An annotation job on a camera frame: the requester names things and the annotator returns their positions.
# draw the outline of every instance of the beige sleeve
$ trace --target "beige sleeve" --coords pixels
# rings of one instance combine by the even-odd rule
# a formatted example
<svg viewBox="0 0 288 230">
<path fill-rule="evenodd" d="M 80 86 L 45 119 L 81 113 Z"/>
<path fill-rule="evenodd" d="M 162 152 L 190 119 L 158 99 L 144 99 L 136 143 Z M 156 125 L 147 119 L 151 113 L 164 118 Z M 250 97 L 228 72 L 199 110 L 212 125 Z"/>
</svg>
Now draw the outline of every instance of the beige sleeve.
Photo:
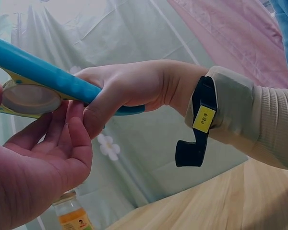
<svg viewBox="0 0 288 230">
<path fill-rule="evenodd" d="M 231 70 L 212 67 L 218 111 L 209 137 L 263 163 L 288 169 L 288 89 L 271 89 Z M 192 127 L 192 101 L 185 117 Z"/>
</svg>

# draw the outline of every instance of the yellow label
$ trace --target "yellow label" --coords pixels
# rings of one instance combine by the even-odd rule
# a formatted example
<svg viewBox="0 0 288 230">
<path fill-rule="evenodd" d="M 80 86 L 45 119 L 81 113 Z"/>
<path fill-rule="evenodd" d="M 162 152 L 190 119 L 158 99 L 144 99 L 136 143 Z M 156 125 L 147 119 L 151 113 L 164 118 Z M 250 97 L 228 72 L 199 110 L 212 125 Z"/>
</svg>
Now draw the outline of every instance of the yellow label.
<svg viewBox="0 0 288 230">
<path fill-rule="evenodd" d="M 208 133 L 215 113 L 215 110 L 201 105 L 193 123 L 193 128 Z"/>
<path fill-rule="evenodd" d="M 87 214 L 62 224 L 63 230 L 94 230 Z"/>
</svg>

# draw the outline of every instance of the blue handle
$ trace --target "blue handle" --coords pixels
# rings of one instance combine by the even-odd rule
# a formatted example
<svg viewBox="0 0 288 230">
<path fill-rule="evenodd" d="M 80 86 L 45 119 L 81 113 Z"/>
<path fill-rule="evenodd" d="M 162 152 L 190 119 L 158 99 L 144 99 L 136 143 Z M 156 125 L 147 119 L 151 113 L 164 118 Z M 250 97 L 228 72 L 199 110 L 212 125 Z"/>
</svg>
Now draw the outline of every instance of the blue handle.
<svg viewBox="0 0 288 230">
<path fill-rule="evenodd" d="M 87 104 L 91 103 L 101 91 L 99 87 L 2 40 L 0 40 L 0 67 Z M 115 115 L 133 115 L 144 111 L 144 105 L 122 106 Z"/>
</svg>

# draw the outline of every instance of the bottle cap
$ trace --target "bottle cap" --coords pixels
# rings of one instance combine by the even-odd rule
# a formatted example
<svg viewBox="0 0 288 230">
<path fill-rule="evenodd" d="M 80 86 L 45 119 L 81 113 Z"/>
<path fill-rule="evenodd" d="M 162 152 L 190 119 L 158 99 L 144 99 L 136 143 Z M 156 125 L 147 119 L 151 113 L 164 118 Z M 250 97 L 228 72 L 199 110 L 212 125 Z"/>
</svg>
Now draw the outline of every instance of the bottle cap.
<svg viewBox="0 0 288 230">
<path fill-rule="evenodd" d="M 71 190 L 69 192 L 64 193 L 63 195 L 60 196 L 60 198 L 55 201 L 52 205 L 58 205 L 60 203 L 63 203 L 67 200 L 71 200 L 76 196 L 76 192 L 74 190 Z"/>
</svg>

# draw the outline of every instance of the orange label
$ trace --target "orange label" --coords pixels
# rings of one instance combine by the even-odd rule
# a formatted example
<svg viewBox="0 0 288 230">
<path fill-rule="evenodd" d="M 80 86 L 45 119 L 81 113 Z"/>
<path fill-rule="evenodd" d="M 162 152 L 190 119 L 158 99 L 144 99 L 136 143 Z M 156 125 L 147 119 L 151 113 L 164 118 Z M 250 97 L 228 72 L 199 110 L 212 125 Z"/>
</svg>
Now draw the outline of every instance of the orange label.
<svg viewBox="0 0 288 230">
<path fill-rule="evenodd" d="M 61 224 L 64 230 L 94 230 L 87 214 Z"/>
</svg>

